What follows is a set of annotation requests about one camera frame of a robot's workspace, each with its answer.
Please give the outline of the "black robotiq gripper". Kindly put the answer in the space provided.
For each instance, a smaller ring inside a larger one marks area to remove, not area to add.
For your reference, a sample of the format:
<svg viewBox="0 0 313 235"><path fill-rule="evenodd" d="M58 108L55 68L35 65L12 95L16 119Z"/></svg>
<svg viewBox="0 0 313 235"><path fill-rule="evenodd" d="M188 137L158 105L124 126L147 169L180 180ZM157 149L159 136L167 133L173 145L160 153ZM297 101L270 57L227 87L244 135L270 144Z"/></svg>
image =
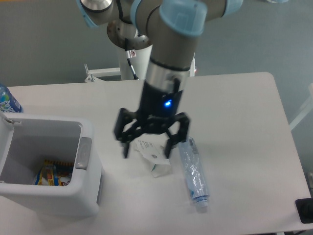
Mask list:
<svg viewBox="0 0 313 235"><path fill-rule="evenodd" d="M145 82L138 110L119 110L113 133L122 144L125 159L128 157L130 143L142 134L166 133L168 140L164 155L167 159L175 145L186 142L190 119L185 112L177 113L183 93L179 90L179 85L180 82L175 80L174 88L170 92L164 92ZM172 134L169 128L175 122L179 123L178 131Z"/></svg>

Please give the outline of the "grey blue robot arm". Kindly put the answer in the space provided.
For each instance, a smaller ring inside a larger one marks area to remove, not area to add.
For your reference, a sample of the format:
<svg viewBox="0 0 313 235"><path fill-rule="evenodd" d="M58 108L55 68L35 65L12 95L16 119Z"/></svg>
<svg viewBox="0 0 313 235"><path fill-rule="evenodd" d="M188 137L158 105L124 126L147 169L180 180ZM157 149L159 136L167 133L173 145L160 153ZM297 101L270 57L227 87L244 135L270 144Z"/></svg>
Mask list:
<svg viewBox="0 0 313 235"><path fill-rule="evenodd" d="M204 25L238 11L242 1L79 0L77 6L89 27L122 21L151 41L138 110L121 108L113 132L125 156L134 139L165 133L164 154L169 157L187 139L190 120L178 107Z"/></svg>

